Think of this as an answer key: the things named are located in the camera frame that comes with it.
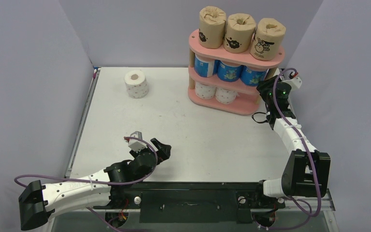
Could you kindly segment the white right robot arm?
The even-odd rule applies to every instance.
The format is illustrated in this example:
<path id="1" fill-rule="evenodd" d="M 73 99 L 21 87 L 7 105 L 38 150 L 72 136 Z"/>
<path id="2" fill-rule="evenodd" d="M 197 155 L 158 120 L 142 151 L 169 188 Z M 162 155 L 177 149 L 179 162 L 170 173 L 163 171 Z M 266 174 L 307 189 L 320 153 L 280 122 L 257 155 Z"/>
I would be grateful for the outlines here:
<path id="1" fill-rule="evenodd" d="M 273 197 L 324 197 L 327 192 L 330 156 L 318 151 L 301 131 L 288 101 L 291 83 L 273 77 L 257 86 L 265 102 L 266 119 L 289 153 L 282 177 L 263 181 L 263 188 L 253 193 L 259 206 L 266 206 Z"/>

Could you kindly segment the white floral roll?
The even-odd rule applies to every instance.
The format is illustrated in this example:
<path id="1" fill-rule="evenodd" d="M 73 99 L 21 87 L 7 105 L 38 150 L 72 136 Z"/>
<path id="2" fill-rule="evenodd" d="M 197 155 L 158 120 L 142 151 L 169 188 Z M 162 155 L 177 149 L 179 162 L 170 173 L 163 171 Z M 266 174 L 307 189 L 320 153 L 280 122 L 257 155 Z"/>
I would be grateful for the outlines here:
<path id="1" fill-rule="evenodd" d="M 215 96 L 216 86 L 202 84 L 200 82 L 195 83 L 195 94 L 204 100 L 212 99 Z"/>
<path id="2" fill-rule="evenodd" d="M 149 92 L 145 74 L 141 70 L 126 73 L 124 81 L 128 95 L 134 99 L 143 98 Z"/>
<path id="3" fill-rule="evenodd" d="M 231 104 L 236 99 L 237 95 L 237 91 L 224 89 L 221 87 L 217 87 L 215 92 L 216 100 L 222 104 Z"/>

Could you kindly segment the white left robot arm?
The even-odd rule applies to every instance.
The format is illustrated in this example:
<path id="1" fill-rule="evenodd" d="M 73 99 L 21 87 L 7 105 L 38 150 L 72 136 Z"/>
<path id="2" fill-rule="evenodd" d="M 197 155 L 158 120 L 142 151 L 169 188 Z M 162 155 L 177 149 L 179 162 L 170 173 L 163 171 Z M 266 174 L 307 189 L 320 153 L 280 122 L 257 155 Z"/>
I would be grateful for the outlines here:
<path id="1" fill-rule="evenodd" d="M 42 184 L 42 175 L 24 187 L 18 198 L 21 230 L 29 231 L 50 219 L 80 208 L 107 206 L 119 208 L 124 190 L 148 178 L 156 167 L 171 156 L 171 145 L 156 138 L 148 143 L 134 135 L 125 137 L 132 159 L 114 163 L 100 171 L 73 179 Z"/>

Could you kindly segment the blue roll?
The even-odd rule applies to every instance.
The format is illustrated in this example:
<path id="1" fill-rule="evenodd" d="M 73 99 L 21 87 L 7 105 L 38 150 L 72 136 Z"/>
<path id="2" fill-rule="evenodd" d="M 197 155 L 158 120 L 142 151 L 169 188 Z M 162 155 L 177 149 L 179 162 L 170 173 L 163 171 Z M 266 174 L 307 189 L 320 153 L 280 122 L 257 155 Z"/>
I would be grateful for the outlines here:
<path id="1" fill-rule="evenodd" d="M 243 69 L 243 65 L 220 60 L 217 68 L 217 76 L 226 82 L 237 81 Z"/>
<path id="2" fill-rule="evenodd" d="M 268 69 L 256 70 L 252 67 L 244 66 L 240 79 L 247 86 L 257 86 L 260 81 L 265 79 L 267 72 Z"/>
<path id="3" fill-rule="evenodd" d="M 201 77 L 217 74 L 219 60 L 195 55 L 194 70 Z"/>

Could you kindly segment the brown paper roll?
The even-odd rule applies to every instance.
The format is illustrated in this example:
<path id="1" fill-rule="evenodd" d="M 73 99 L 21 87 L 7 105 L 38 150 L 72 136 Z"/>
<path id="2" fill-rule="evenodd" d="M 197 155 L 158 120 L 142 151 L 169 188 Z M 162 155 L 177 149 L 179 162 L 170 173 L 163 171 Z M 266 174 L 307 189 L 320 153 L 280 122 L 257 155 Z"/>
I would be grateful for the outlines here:
<path id="1" fill-rule="evenodd" d="M 254 18 L 249 14 L 238 13 L 230 15 L 224 35 L 224 48 L 234 54 L 247 51 L 256 26 Z"/>

